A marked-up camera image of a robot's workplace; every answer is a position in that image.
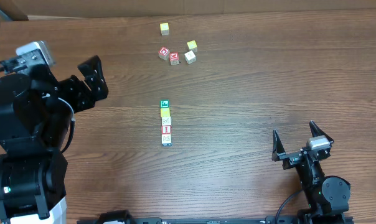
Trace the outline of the yellow block letter B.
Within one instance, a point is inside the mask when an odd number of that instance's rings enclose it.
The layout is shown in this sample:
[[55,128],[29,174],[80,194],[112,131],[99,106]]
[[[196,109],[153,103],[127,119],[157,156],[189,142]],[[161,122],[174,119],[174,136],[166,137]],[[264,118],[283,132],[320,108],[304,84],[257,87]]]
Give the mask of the yellow block letter B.
[[160,115],[161,117],[170,117],[171,113],[170,113],[170,108],[161,108],[160,109]]

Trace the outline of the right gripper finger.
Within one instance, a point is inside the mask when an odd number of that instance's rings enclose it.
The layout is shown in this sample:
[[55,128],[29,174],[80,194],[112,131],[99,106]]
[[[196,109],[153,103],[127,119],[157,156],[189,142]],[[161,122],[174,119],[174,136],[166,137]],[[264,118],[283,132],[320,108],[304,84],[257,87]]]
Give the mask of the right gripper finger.
[[272,150],[272,161],[282,161],[287,159],[286,151],[283,147],[283,144],[281,142],[281,139],[278,135],[278,132],[276,129],[273,130],[273,150]]
[[310,120],[309,127],[311,130],[312,137],[325,136],[329,142],[334,142],[328,134],[326,134],[313,120]]

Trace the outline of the red block letter I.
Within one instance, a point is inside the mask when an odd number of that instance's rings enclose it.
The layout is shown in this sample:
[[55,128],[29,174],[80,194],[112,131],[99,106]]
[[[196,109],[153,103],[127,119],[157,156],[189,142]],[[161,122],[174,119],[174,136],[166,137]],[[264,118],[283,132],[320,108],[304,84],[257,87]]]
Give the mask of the red block letter I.
[[172,128],[171,125],[161,126],[161,133],[162,134],[171,134],[171,128]]

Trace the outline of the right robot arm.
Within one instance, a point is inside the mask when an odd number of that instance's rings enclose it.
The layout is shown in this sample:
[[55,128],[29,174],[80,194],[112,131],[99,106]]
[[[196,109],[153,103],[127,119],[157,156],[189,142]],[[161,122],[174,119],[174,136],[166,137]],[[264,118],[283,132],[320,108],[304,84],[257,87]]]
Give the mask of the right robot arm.
[[309,122],[312,137],[298,152],[286,153],[277,130],[273,130],[272,160],[281,161],[282,167],[296,169],[302,189],[290,195],[279,207],[273,222],[280,223],[284,206],[303,192],[309,208],[298,210],[296,217],[286,223],[352,223],[344,213],[349,210],[350,183],[345,179],[326,176],[320,162],[331,156],[333,138],[327,135],[314,121]]

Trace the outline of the green letter block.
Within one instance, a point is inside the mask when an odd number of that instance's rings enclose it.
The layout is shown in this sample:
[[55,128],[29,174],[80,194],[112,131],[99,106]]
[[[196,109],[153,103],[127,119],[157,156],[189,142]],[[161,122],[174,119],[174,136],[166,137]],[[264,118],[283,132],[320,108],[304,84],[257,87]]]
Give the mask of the green letter block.
[[160,101],[160,108],[168,108],[168,107],[170,107],[169,100],[161,100]]

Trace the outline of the white block with blue side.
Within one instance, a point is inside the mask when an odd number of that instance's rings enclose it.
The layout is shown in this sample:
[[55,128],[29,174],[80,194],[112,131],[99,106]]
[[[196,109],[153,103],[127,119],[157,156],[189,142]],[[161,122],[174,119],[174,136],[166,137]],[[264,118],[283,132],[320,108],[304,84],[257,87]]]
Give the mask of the white block with blue side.
[[172,146],[172,136],[170,134],[162,134],[161,144],[163,146]]

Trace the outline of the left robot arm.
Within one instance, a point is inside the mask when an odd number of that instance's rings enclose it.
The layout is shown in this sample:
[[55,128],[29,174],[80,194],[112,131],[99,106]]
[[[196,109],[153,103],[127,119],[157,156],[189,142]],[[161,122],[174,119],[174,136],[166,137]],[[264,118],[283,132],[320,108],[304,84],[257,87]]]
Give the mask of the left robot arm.
[[108,96],[101,60],[78,66],[83,80],[57,80],[38,50],[1,61],[0,221],[24,215],[44,220],[66,196],[64,152],[75,113]]

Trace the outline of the white block green side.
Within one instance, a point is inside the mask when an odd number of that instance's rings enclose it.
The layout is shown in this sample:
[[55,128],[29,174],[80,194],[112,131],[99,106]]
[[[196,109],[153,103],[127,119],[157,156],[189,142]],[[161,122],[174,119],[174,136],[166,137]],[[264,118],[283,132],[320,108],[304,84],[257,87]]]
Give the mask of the white block green side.
[[171,117],[170,116],[162,117],[161,124],[162,126],[171,126]]

